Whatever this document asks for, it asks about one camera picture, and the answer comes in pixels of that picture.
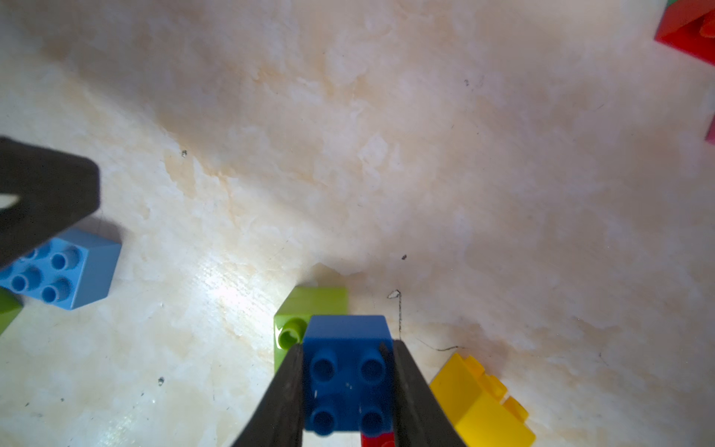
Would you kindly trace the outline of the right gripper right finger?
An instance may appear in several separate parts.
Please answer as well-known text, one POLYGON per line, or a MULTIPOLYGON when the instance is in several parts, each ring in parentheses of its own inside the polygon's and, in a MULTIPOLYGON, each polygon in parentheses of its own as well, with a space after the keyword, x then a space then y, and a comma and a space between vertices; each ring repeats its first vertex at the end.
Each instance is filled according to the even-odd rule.
POLYGON ((404 342, 393 341, 393 427, 397 446, 465 447, 404 342))

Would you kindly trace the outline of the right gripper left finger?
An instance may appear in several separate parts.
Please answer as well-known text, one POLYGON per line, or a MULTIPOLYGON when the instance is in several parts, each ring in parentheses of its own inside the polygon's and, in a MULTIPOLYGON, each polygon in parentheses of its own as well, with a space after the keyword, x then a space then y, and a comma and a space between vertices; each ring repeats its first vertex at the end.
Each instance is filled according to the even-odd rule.
POLYGON ((293 345, 233 447, 301 447, 305 426, 304 350, 293 345))

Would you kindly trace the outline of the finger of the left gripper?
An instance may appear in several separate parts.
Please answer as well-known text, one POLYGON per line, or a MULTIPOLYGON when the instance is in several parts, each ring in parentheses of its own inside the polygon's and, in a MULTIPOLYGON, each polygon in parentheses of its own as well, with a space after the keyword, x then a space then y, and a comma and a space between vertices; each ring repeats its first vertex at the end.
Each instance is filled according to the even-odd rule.
POLYGON ((18 197, 1 210, 5 267, 96 212, 101 172, 89 158, 3 136, 1 192, 18 197))

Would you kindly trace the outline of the light blue long brick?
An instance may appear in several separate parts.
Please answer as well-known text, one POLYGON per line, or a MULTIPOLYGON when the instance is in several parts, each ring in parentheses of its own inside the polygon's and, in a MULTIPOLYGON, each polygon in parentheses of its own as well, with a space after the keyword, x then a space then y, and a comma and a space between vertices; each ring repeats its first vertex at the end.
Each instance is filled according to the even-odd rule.
POLYGON ((74 310, 109 294, 121 244, 69 229, 1 271, 1 286, 15 294, 74 310))

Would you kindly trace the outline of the upside-down lime square brick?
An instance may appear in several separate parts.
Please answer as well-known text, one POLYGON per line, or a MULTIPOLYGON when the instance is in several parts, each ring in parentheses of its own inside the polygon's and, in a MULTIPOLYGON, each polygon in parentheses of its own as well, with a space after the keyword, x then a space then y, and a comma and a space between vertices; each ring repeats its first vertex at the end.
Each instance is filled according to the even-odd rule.
POLYGON ((273 318, 274 372, 277 372, 290 348, 303 342, 311 318, 347 314, 347 288, 295 287, 273 318))

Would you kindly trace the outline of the magenta square brick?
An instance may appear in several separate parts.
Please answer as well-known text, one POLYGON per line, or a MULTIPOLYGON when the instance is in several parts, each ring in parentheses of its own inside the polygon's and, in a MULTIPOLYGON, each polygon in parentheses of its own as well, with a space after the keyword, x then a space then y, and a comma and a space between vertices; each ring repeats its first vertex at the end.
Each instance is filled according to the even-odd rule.
POLYGON ((705 141, 707 143, 710 143, 711 145, 715 145, 715 118, 711 121, 711 124, 709 125, 705 141))

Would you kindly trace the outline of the red long brick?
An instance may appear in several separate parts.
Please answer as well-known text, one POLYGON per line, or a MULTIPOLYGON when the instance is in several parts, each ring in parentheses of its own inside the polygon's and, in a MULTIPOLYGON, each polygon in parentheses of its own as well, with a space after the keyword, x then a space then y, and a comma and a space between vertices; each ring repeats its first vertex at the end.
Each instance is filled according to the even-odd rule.
POLYGON ((714 65, 714 0, 668 1, 655 41, 714 65))

